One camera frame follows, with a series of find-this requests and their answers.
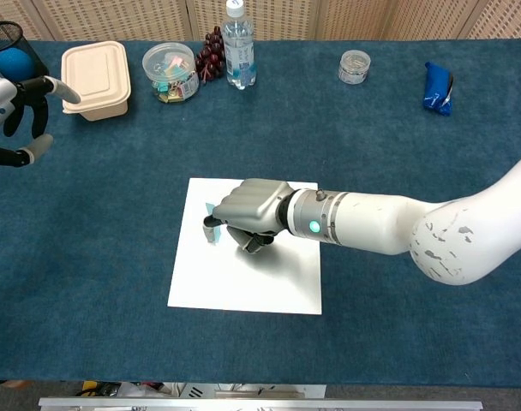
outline gray robotic hand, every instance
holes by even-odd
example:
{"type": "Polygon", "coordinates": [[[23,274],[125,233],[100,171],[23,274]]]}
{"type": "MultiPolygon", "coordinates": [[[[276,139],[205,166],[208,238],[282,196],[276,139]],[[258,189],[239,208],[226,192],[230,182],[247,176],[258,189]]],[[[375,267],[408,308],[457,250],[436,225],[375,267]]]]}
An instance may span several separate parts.
{"type": "Polygon", "coordinates": [[[204,219],[204,233],[210,242],[214,242],[214,228],[226,224],[242,250],[256,253],[271,244],[273,237],[286,228],[286,206],[293,193],[287,182],[245,180],[204,219]]]}

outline plastic lid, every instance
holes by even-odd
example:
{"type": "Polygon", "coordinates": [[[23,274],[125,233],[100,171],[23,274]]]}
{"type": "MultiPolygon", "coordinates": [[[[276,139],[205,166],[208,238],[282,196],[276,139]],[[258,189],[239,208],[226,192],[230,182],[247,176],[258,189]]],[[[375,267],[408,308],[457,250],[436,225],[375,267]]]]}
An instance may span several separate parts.
{"type": "Polygon", "coordinates": [[[226,0],[226,14],[235,19],[244,13],[243,0],[226,0]]]}
{"type": "Polygon", "coordinates": [[[340,67],[348,73],[364,73],[369,70],[371,58],[360,50],[346,51],[340,59],[340,67]]]}
{"type": "Polygon", "coordinates": [[[61,79],[81,97],[79,104],[63,101],[65,113],[82,113],[120,104],[131,94],[127,56],[123,45],[116,41],[66,50],[61,79]]]}
{"type": "Polygon", "coordinates": [[[195,70],[194,52],[180,43],[155,45],[142,58],[142,67],[150,80],[159,83],[186,79],[195,70]]]}

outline clear plastic jar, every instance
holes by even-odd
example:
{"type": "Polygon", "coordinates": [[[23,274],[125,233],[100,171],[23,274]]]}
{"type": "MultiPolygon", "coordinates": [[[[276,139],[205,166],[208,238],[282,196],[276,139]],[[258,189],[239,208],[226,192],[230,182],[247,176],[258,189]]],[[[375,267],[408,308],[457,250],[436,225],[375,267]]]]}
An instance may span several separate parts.
{"type": "Polygon", "coordinates": [[[164,103],[184,101],[198,91],[194,52],[180,43],[155,45],[142,58],[153,92],[164,103]]]}
{"type": "Polygon", "coordinates": [[[363,51],[346,51],[340,59],[338,77],[347,84],[360,84],[366,78],[371,65],[371,58],[363,51]]]}

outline blue pouch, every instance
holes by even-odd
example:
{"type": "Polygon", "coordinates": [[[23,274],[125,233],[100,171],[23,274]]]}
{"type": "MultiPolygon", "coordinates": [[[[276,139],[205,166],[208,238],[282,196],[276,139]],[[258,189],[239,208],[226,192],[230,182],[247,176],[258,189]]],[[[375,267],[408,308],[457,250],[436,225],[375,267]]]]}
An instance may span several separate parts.
{"type": "Polygon", "coordinates": [[[428,69],[426,85],[424,87],[424,100],[422,105],[429,110],[435,110],[444,116],[451,115],[451,90],[452,75],[446,69],[427,62],[428,69]]]}

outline table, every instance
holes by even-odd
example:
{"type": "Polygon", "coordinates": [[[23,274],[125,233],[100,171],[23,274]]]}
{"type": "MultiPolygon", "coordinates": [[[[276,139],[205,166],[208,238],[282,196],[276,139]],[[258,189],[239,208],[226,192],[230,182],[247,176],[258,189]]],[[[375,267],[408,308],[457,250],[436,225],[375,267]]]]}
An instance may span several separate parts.
{"type": "MultiPolygon", "coordinates": [[[[78,44],[33,47],[58,75],[78,44]]],[[[129,113],[87,122],[50,98],[53,147],[0,167],[0,379],[521,387],[521,251],[455,288],[406,254],[323,244],[321,316],[166,306],[190,177],[426,201],[498,180],[521,158],[521,40],[259,42],[255,87],[176,105],[142,72],[153,43],[123,44],[129,113]],[[349,49],[372,59],[360,86],[337,77],[349,49]],[[450,117],[422,108],[426,61],[453,72],[450,117]]],[[[0,145],[30,140],[27,116],[0,145]]]]}

